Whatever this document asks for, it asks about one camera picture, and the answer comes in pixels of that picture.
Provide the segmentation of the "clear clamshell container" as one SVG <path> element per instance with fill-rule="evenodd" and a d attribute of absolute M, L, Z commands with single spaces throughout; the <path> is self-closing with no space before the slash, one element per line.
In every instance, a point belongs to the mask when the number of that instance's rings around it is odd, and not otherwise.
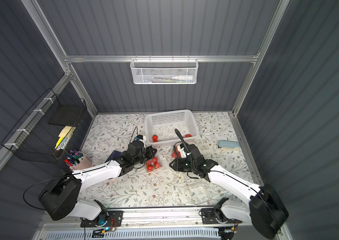
<path fill-rule="evenodd" d="M 208 199 L 210 197 L 209 186 L 206 181 L 195 181 L 186 184 L 184 192 L 192 198 Z"/>
<path fill-rule="evenodd" d="M 176 159 L 176 158 L 179 158 L 179 157 L 181 157 L 181 153 L 178 150 L 173 149 L 172 150 L 172 158 Z"/>
<path fill-rule="evenodd" d="M 156 157 L 156 158 L 158 158 L 158 157 Z M 153 159 L 153 158 L 152 158 L 152 159 Z M 151 159 L 151 160 L 152 160 L 152 159 Z M 151 160 L 148 160 L 148 161 L 151 161 Z M 157 162 L 157 163 L 160 163 L 160 165 L 161 165 L 161 167 L 162 167 L 162 164 L 161 164 L 159 158 L 158 158 L 158 162 Z M 155 166 L 155 164 L 153 164 L 153 166 Z M 145 164 L 146 170 L 147 170 L 147 167 L 148 167 L 148 166 Z M 161 167 L 160 167 L 160 168 L 161 168 Z M 160 168 L 159 168 L 159 169 L 160 169 Z M 158 169 L 155 168 L 155 170 L 158 170 Z M 153 170 L 153 171 L 155 171 L 155 170 Z M 147 170 L 147 171 L 148 171 L 148 170 Z M 152 171 L 152 172 L 153 172 L 153 171 Z M 151 172 L 149 172 L 149 173 L 151 173 Z"/>

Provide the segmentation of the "white plastic perforated basket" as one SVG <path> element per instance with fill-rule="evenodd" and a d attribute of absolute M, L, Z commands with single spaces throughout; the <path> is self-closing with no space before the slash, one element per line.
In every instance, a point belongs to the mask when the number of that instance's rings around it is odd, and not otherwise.
<path fill-rule="evenodd" d="M 180 141 L 175 130 L 181 133 L 186 142 L 192 142 L 199 137 L 199 129 L 190 110 L 177 110 L 149 114 L 144 119 L 146 143 L 155 147 L 172 146 Z M 158 142 L 154 143 L 152 136 L 158 136 Z"/>

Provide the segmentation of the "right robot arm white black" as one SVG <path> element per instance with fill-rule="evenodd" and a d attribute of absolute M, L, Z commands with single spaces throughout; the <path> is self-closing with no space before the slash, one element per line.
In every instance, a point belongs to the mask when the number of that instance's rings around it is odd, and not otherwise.
<path fill-rule="evenodd" d="M 276 190 L 269 184 L 250 183 L 224 169 L 216 161 L 205 159 L 194 144 L 176 143 L 176 158 L 169 166 L 176 172 L 193 173 L 195 179 L 216 184 L 241 200 L 241 204 L 224 197 L 213 207 L 213 213 L 201 210 L 202 217 L 211 216 L 219 223 L 251 223 L 265 238 L 271 240 L 289 217 L 288 210 Z"/>

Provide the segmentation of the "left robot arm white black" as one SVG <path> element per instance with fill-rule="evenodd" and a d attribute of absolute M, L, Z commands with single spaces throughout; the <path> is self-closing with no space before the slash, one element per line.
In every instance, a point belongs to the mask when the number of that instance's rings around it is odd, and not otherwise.
<path fill-rule="evenodd" d="M 80 198 L 79 194 L 100 182 L 129 173 L 135 165 L 152 160 L 156 153 L 157 149 L 152 146 L 145 147 L 142 141 L 135 140 L 115 159 L 51 180 L 38 199 L 54 221 L 65 217 L 78 217 L 104 224 L 107 221 L 105 206 L 97 200 Z"/>

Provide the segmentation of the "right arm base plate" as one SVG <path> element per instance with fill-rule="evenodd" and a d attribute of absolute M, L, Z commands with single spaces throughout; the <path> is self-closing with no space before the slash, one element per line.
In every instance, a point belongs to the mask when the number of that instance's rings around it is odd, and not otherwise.
<path fill-rule="evenodd" d="M 202 208 L 199 210 L 198 214 L 204 225 L 242 223 L 242 221 L 237 219 L 229 219 L 221 210 L 215 210 L 214 208 Z"/>

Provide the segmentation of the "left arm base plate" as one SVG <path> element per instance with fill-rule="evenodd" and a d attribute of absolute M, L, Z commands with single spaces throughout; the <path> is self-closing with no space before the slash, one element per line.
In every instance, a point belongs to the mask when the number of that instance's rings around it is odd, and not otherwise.
<path fill-rule="evenodd" d="M 81 220 L 81 228 L 116 228 L 121 226 L 123 211 L 102 211 L 94 220 Z"/>

